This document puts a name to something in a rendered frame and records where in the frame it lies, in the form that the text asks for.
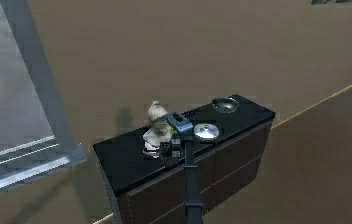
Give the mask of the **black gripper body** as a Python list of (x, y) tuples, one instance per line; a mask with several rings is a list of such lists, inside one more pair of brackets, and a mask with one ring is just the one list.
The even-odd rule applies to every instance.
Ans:
[(170, 149), (172, 148), (172, 144), (170, 142), (161, 142), (160, 143), (160, 159), (164, 164), (168, 163), (170, 160)]

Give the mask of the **white bust plastic art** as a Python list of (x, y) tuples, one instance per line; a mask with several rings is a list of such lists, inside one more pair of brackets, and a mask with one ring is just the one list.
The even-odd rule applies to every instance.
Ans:
[(170, 142), (172, 138), (171, 127), (163, 119), (168, 112), (154, 101), (148, 109), (148, 120), (150, 128), (143, 135), (144, 146), (147, 151), (158, 151), (161, 142)]

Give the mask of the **blue tissue box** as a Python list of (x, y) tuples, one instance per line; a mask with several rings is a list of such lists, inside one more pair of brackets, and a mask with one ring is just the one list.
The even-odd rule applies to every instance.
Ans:
[(166, 120), (168, 124), (180, 135), (191, 135), (193, 133), (193, 124), (180, 113), (170, 113), (166, 116)]

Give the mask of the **silver round disc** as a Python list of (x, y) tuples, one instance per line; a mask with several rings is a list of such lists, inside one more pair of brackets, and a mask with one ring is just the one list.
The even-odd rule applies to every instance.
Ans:
[(220, 132), (214, 124), (201, 123), (194, 127), (194, 134), (203, 140), (214, 140), (219, 136)]

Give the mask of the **black dark brown dresser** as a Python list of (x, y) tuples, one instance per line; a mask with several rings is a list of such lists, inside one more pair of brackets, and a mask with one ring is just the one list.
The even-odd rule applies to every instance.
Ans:
[[(233, 113), (207, 104), (184, 113), (192, 124), (214, 124), (219, 136), (199, 140), (193, 153), (201, 201), (206, 213), (250, 184), (257, 176), (275, 113), (237, 94)], [(149, 128), (124, 133), (93, 145), (116, 224), (187, 224), (184, 161), (165, 167), (145, 155)]]

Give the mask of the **dark metal bowl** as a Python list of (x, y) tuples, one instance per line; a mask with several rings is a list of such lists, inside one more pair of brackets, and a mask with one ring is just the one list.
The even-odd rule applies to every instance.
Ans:
[(233, 113), (238, 110), (240, 103), (231, 97), (218, 97), (212, 100), (213, 108), (219, 113)]

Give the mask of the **grey framed window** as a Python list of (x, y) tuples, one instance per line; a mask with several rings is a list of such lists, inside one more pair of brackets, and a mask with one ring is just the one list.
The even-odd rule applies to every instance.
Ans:
[(0, 0), (0, 194), (85, 160), (28, 0)]

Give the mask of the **dark framed wall picture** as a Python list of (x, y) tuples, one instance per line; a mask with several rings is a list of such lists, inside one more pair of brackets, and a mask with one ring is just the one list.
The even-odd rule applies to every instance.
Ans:
[(352, 0), (311, 0), (311, 5), (350, 3)]

